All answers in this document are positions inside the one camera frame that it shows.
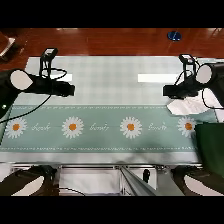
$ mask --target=blue object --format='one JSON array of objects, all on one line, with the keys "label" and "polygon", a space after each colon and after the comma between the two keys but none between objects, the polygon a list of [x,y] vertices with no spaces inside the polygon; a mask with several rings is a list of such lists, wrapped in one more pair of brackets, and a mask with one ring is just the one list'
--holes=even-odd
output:
[{"label": "blue object", "polygon": [[182,36],[179,32],[177,31],[172,31],[172,32],[169,32],[167,34],[167,37],[170,39],[170,40],[173,40],[173,41],[179,41],[181,40]]}]

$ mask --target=wooden floor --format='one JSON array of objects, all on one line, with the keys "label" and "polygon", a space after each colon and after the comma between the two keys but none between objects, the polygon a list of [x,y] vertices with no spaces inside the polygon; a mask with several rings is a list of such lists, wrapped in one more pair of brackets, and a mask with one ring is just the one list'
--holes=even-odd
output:
[{"label": "wooden floor", "polygon": [[[179,31],[182,40],[170,41],[169,31]],[[40,56],[47,47],[58,55],[172,55],[224,58],[222,28],[16,28],[1,29],[15,37],[19,48],[0,70],[25,68],[30,56]]]}]

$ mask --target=white daisy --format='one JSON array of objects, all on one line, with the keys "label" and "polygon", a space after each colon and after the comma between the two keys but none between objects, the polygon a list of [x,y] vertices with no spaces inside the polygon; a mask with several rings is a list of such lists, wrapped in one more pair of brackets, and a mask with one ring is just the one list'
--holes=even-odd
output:
[{"label": "white daisy", "polygon": [[191,134],[194,132],[196,122],[193,118],[183,117],[178,121],[178,130],[182,131],[182,135],[191,138]]},{"label": "white daisy", "polygon": [[26,123],[26,120],[23,118],[16,118],[9,121],[5,129],[8,138],[17,138],[22,135],[23,131],[27,128]]},{"label": "white daisy", "polygon": [[63,122],[63,135],[66,135],[66,138],[75,138],[82,134],[83,126],[83,121],[78,117],[69,117],[65,122]]},{"label": "white daisy", "polygon": [[123,119],[120,127],[120,131],[123,131],[123,135],[126,135],[126,138],[130,139],[139,136],[142,130],[140,121],[134,117],[126,117],[126,119]]}]

